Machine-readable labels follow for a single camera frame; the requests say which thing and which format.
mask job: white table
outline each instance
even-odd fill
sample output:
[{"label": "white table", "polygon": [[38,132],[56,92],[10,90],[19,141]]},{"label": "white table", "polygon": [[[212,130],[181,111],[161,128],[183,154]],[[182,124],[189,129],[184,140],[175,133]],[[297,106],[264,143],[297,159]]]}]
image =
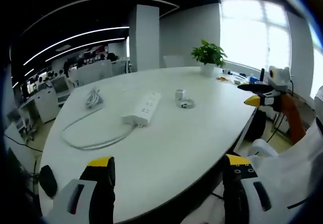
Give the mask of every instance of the white table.
[{"label": "white table", "polygon": [[[114,222],[142,215],[176,197],[199,180],[228,151],[254,108],[243,102],[250,92],[206,78],[198,67],[170,68],[120,75],[76,88],[48,135],[41,167],[48,164],[61,190],[78,179],[93,159],[112,155],[116,162]],[[137,98],[147,91],[162,96],[147,128],[136,128],[123,141],[95,151],[66,145],[61,131],[86,114],[86,94],[100,89],[104,109],[79,121],[66,132],[74,144],[86,145],[127,131],[121,123]],[[175,104],[175,91],[185,89],[194,109]],[[39,187],[44,216],[52,200]]]}]

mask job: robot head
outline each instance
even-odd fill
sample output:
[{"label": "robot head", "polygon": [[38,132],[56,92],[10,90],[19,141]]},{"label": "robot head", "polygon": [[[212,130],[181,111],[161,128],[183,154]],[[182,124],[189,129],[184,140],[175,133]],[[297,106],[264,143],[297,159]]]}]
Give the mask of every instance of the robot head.
[{"label": "robot head", "polygon": [[318,90],[314,99],[315,113],[319,121],[319,125],[323,125],[323,86]]},{"label": "robot head", "polygon": [[278,91],[287,92],[288,83],[291,81],[291,73],[288,67],[284,69],[269,67],[268,83]]}]

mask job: power strip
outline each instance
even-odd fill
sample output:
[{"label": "power strip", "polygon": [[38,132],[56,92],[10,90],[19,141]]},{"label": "power strip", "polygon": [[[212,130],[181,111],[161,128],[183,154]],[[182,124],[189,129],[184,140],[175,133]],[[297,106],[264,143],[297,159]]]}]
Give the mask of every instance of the power strip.
[{"label": "power strip", "polygon": [[148,126],[156,111],[161,95],[156,92],[146,93],[134,109],[126,116],[122,117],[125,124]]}]

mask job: office desk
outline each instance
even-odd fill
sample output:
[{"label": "office desk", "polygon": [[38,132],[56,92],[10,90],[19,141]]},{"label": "office desk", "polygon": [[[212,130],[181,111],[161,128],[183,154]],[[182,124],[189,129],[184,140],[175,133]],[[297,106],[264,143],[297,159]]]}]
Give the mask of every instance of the office desk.
[{"label": "office desk", "polygon": [[[61,139],[62,129],[85,115],[87,93],[96,86],[104,108],[79,121],[66,132],[74,144],[109,139],[129,129],[121,123],[141,94],[162,96],[151,123],[136,128],[110,147],[81,151]],[[175,91],[185,89],[196,102],[193,109],[175,104]],[[93,159],[112,155],[116,162],[115,223],[159,207],[199,180],[233,145],[254,108],[243,102],[250,92],[235,85],[206,78],[198,67],[169,68],[120,75],[76,88],[57,116],[41,159],[49,165],[61,190],[78,179]],[[44,216],[52,200],[39,187]]]}]

